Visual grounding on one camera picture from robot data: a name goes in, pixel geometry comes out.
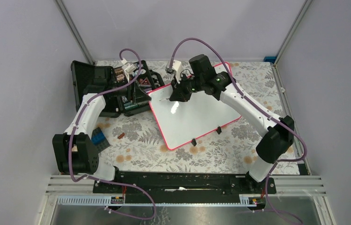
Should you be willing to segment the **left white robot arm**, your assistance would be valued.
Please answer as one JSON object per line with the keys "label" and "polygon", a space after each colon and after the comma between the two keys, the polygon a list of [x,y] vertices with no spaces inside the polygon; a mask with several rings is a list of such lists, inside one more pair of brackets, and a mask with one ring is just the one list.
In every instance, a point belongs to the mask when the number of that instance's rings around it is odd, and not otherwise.
{"label": "left white robot arm", "polygon": [[[126,63],[123,70],[123,81],[118,81],[118,74],[111,66],[98,67],[73,61],[71,65],[76,99],[79,102],[77,114],[63,134],[53,137],[53,149],[60,172],[65,174],[82,174],[93,180],[104,182],[108,191],[115,193],[122,188],[121,178],[115,176],[115,167],[99,164],[99,152],[92,141],[92,133],[101,112],[109,105],[110,109],[118,108],[118,102],[110,99],[127,96],[136,102],[136,84],[142,74],[144,65]],[[90,82],[83,91],[78,90],[77,73],[79,67],[88,67],[92,72]]]}

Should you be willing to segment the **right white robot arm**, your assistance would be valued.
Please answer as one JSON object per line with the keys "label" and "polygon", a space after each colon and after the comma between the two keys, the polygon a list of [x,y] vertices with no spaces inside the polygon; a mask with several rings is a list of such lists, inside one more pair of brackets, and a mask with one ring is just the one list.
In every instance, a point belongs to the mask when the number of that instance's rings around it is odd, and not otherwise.
{"label": "right white robot arm", "polygon": [[187,76],[182,63],[170,60],[166,72],[172,75],[170,101],[187,102],[193,93],[205,92],[230,106],[252,124],[262,137],[256,146],[258,159],[246,174],[247,190],[259,192],[279,157],[294,143],[294,120],[271,112],[246,93],[226,67],[217,72],[209,58],[200,54],[189,60],[192,73]]}

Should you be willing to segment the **pink framed whiteboard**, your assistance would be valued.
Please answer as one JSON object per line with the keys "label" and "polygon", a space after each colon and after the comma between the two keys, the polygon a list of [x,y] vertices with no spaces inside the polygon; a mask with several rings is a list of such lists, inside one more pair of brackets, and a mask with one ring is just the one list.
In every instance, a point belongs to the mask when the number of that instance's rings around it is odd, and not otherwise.
{"label": "pink framed whiteboard", "polygon": [[203,91],[193,93],[188,102],[160,101],[169,98],[172,87],[167,84],[148,92],[149,106],[169,150],[175,150],[192,139],[198,139],[229,123],[241,115],[230,106]]}

